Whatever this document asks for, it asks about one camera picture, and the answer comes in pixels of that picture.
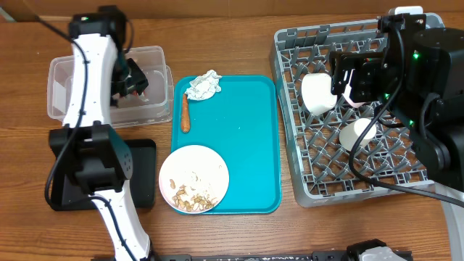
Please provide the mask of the pink small bowl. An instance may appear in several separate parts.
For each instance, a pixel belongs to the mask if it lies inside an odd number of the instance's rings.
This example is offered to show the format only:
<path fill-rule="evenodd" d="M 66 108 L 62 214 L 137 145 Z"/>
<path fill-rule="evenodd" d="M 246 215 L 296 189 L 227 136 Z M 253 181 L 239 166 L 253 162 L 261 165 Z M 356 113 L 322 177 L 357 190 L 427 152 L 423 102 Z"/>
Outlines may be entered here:
<path fill-rule="evenodd" d="M 351 86 L 349 84 L 347 84 L 345 86 L 345 90 L 344 90 L 344 93 L 342 94 L 342 96 L 344 97 L 345 101 L 353 108 L 359 108 L 361 107 L 362 105 L 364 105 L 364 102 L 354 102 L 351 97 L 350 97 L 350 94 L 351 94 Z"/>

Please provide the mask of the white tissue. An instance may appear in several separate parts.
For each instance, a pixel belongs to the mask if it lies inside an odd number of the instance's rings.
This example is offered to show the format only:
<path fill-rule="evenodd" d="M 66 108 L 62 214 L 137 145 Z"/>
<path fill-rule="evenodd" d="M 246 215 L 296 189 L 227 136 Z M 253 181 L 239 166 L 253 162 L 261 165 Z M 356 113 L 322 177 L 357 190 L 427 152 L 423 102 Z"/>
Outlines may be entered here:
<path fill-rule="evenodd" d="M 222 88 L 219 81 L 222 78 L 214 70 L 208 70 L 205 74 L 193 79 L 186 89 L 187 99 L 193 101 L 203 101 L 213 97 L 216 93 L 221 92 Z"/>

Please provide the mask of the pink plate with food scraps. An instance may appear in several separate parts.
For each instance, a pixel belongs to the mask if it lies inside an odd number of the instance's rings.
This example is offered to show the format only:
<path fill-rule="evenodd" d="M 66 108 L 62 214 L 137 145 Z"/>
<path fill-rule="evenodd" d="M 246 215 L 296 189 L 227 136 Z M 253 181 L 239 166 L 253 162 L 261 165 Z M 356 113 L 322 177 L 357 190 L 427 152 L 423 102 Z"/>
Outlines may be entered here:
<path fill-rule="evenodd" d="M 224 159 L 213 149 L 200 145 L 176 149 L 159 172 L 162 197 L 183 214 L 213 210 L 224 199 L 229 181 Z"/>

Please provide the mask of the white bowl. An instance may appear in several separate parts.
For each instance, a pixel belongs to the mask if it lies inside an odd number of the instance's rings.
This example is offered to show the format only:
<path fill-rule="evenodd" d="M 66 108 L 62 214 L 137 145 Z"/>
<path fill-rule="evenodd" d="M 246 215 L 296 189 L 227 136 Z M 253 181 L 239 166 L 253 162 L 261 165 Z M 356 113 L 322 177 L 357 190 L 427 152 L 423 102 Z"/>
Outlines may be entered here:
<path fill-rule="evenodd" d="M 301 95 L 306 109 L 315 116 L 333 109 L 337 103 L 337 95 L 331 93 L 331 76 L 326 73 L 304 76 Z"/>

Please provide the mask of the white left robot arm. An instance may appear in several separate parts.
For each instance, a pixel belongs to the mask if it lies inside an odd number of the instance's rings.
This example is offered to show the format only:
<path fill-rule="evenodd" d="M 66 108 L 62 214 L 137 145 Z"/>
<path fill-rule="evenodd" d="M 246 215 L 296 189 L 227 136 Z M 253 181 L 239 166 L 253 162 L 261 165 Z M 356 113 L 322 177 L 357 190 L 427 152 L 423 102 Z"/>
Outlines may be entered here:
<path fill-rule="evenodd" d="M 155 260 L 152 241 L 142 228 L 133 203 L 130 182 L 134 162 L 129 146 L 112 127 L 110 108 L 115 94 L 141 95 L 149 82 L 136 62 L 126 58 L 126 28 L 130 22 L 115 5 L 94 13 L 76 14 L 69 32 L 45 26 L 72 45 L 72 94 L 60 129 L 51 130 L 49 145 L 56 161 L 44 197 L 50 197 L 54 176 L 67 176 L 99 211 L 115 248 L 115 260 Z"/>

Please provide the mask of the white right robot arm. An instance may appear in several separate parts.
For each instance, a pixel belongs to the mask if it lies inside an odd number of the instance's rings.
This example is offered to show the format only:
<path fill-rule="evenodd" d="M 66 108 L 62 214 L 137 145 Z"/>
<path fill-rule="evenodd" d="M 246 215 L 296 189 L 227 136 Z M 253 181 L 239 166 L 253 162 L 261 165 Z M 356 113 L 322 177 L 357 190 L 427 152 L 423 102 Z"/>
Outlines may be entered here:
<path fill-rule="evenodd" d="M 331 51 L 331 93 L 351 87 L 354 102 L 381 103 L 356 138 L 349 169 L 372 186 L 415 194 L 442 203 L 454 260 L 463 259 L 463 31 L 426 25 L 420 6 L 396 7 L 378 17 L 385 36 L 381 52 Z M 369 178 L 356 169 L 355 152 L 367 132 L 389 112 L 395 127 L 407 128 L 415 156 L 426 167 L 435 191 Z"/>

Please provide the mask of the white paper cup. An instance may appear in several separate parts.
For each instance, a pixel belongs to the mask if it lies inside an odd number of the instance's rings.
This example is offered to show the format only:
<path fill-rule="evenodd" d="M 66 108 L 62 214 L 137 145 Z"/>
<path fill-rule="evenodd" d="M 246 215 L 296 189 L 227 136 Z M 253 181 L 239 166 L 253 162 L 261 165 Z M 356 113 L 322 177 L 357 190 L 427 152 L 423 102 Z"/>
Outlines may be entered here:
<path fill-rule="evenodd" d="M 345 126 L 339 134 L 339 142 L 344 149 L 351 151 L 356 140 L 361 136 L 362 132 L 370 124 L 371 120 L 367 118 L 360 118 L 359 120 Z M 361 147 L 367 146 L 374 138 L 377 131 L 376 125 L 373 125 L 363 140 L 360 142 Z"/>

